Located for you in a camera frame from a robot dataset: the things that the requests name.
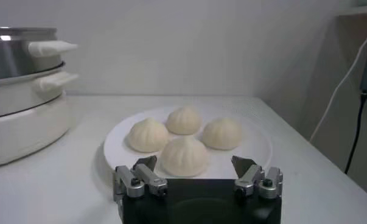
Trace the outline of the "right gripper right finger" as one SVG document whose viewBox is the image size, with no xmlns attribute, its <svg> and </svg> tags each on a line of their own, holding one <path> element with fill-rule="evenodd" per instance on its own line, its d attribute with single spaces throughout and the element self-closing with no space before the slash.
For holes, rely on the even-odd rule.
<svg viewBox="0 0 367 224">
<path fill-rule="evenodd" d="M 271 167 L 267 173 L 252 159 L 233 156 L 231 158 L 238 179 L 234 181 L 234 193 L 239 199 L 259 194 L 260 198 L 272 200 L 282 196 L 283 173 Z"/>
</svg>

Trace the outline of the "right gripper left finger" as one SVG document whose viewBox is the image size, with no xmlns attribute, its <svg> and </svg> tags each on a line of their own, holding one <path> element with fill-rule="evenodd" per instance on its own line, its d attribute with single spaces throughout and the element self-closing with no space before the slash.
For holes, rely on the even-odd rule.
<svg viewBox="0 0 367 224">
<path fill-rule="evenodd" d="M 133 167 L 117 166 L 113 179 L 113 199 L 116 203 L 124 196 L 141 198 L 148 188 L 152 195 L 164 197 L 167 195 L 167 180 L 155 174 L 157 157 L 155 155 L 138 159 Z"/>
</svg>

